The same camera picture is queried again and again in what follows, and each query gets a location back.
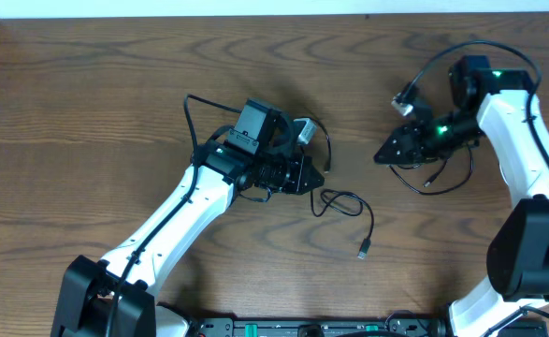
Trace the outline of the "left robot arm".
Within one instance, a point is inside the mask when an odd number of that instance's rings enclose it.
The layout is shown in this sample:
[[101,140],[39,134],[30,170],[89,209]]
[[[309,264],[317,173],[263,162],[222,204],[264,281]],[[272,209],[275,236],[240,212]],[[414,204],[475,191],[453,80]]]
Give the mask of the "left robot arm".
[[99,261],[78,256],[69,265],[51,335],[190,335],[190,319],[156,299],[199,234],[252,185],[303,195],[324,181],[301,153],[248,154],[214,140],[199,146],[175,191],[133,235]]

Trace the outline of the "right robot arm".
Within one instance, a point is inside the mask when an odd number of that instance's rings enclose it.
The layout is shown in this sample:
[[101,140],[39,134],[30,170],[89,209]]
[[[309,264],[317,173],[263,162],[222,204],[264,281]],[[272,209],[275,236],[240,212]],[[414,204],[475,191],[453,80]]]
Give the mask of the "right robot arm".
[[410,122],[374,155],[377,164],[417,167],[446,161],[487,137],[513,210],[486,253],[485,278],[428,327],[431,336],[497,336],[549,305],[549,132],[524,69],[493,68],[464,56],[448,70],[455,111],[435,118],[409,82],[392,101]]

